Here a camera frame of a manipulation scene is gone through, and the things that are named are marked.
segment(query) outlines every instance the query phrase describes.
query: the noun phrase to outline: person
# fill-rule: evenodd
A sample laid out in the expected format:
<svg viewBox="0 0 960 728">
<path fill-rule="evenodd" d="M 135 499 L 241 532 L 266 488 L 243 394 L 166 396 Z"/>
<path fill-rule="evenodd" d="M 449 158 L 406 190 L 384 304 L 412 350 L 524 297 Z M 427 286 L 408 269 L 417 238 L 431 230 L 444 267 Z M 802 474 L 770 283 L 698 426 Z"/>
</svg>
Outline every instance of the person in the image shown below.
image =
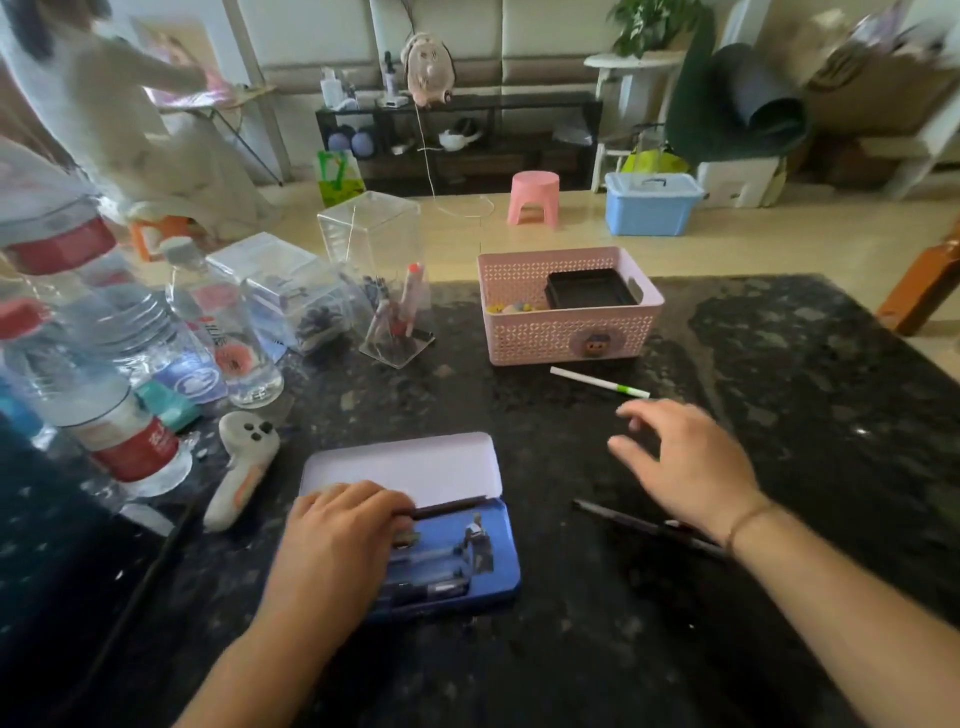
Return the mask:
<svg viewBox="0 0 960 728">
<path fill-rule="evenodd" d="M 696 526 L 774 599 L 861 717 L 875 728 L 956 725 L 960 633 L 861 569 L 765 496 L 743 448 L 707 413 L 636 400 L 617 413 L 660 436 L 610 451 L 667 511 Z M 279 728 L 359 625 L 412 503 L 370 482 L 294 503 L 259 611 L 220 658 L 177 728 Z"/>
<path fill-rule="evenodd" d="M 215 238 L 260 232 L 276 217 L 213 123 L 161 118 L 145 87 L 184 95 L 204 71 L 94 32 L 107 0 L 0 0 L 0 57 L 36 117 L 84 170 L 115 222 L 197 220 Z"/>
</svg>

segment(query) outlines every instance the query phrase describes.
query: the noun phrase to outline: white game controller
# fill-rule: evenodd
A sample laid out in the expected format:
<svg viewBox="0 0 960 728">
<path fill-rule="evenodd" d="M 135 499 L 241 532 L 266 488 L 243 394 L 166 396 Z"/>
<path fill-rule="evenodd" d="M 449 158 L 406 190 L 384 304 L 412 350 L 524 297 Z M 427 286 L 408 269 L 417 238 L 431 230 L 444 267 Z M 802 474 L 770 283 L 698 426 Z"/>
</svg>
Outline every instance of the white game controller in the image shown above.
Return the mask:
<svg viewBox="0 0 960 728">
<path fill-rule="evenodd" d="M 276 428 L 252 412 L 229 412 L 220 418 L 220 439 L 230 456 L 229 470 L 204 513 L 208 531 L 233 525 L 280 449 Z"/>
</svg>

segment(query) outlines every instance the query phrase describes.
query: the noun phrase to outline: black tray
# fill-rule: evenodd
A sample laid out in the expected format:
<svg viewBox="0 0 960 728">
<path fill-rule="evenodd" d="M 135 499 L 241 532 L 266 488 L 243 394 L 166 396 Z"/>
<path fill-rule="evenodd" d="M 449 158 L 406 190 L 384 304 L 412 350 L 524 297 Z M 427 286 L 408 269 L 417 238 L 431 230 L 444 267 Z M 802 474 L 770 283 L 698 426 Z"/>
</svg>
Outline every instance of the black tray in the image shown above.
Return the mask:
<svg viewBox="0 0 960 728">
<path fill-rule="evenodd" d="M 600 308 L 639 303 L 613 268 L 551 273 L 546 277 L 543 292 L 551 308 Z"/>
</svg>

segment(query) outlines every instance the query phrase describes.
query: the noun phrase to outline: open pencil case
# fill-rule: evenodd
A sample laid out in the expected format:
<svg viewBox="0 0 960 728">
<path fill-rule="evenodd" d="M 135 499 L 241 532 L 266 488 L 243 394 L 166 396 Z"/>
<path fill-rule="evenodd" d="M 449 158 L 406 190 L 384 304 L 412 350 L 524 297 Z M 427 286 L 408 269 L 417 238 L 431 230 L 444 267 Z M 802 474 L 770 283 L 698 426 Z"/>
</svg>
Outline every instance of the open pencil case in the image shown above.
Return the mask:
<svg viewBox="0 0 960 728">
<path fill-rule="evenodd" d="M 369 620 L 472 610 L 516 593 L 520 564 L 490 435 L 317 452 L 303 466 L 300 494 L 365 479 L 410 496 L 419 534 L 391 552 Z"/>
</svg>

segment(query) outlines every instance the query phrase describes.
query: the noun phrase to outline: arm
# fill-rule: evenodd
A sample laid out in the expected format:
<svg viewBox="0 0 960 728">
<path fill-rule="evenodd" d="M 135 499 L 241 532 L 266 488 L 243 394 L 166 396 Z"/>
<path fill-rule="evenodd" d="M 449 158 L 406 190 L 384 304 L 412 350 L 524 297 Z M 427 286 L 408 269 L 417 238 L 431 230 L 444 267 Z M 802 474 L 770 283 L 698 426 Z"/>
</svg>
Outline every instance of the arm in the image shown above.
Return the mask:
<svg viewBox="0 0 960 728">
<path fill-rule="evenodd" d="M 248 630 L 220 656 L 176 728 L 282 728 L 360 624 L 413 522 L 402 493 L 362 481 L 300 497 Z"/>
<path fill-rule="evenodd" d="M 633 401 L 618 414 L 657 431 L 660 460 L 623 436 L 611 452 L 664 508 L 734 552 L 870 725 L 956 725 L 960 633 L 782 508 L 744 520 L 770 500 L 743 449 L 702 410 Z"/>
<path fill-rule="evenodd" d="M 109 52 L 116 67 L 137 85 L 179 94 L 206 89 L 206 74 L 199 66 L 171 65 L 116 38 L 109 41 Z"/>
</svg>

